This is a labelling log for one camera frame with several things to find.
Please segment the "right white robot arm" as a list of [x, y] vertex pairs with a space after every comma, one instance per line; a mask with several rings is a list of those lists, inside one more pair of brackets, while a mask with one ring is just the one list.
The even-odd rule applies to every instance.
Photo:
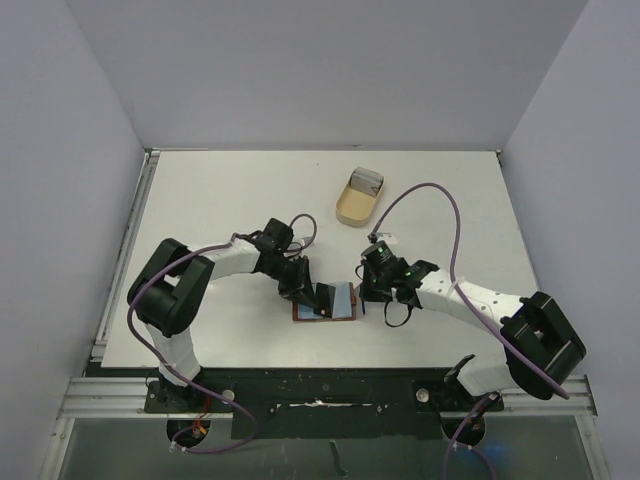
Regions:
[[548, 294], [529, 297], [490, 290], [425, 260], [412, 264], [379, 241], [361, 253], [366, 302], [398, 303], [447, 314], [486, 330], [503, 347], [494, 357], [469, 354], [445, 384], [448, 402], [469, 408], [481, 395], [520, 388], [549, 400], [582, 362], [587, 350], [569, 320]]

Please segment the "black credit card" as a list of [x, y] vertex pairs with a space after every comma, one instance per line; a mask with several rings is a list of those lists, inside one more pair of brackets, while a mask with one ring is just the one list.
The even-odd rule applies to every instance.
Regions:
[[332, 318], [336, 287], [334, 285], [318, 282], [315, 287], [315, 295], [319, 306], [314, 309], [314, 313], [322, 318]]

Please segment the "brown leather card holder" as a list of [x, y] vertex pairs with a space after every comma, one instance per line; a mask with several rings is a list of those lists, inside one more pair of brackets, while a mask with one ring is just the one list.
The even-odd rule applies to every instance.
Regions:
[[356, 319], [357, 299], [351, 282], [329, 284], [312, 283], [316, 307], [294, 303], [294, 322], [353, 321]]

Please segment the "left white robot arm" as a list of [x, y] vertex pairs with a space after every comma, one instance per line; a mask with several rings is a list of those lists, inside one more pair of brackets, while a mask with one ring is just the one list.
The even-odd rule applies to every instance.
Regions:
[[177, 408], [193, 410], [203, 399], [190, 326], [212, 281], [263, 274], [277, 282], [282, 298], [320, 314], [329, 311], [312, 286], [309, 259], [290, 251], [293, 240], [292, 225], [271, 218], [261, 230], [234, 233], [223, 244], [196, 250], [167, 238], [147, 261], [127, 294], [127, 325], [158, 360], [161, 378], [170, 383], [168, 399]]

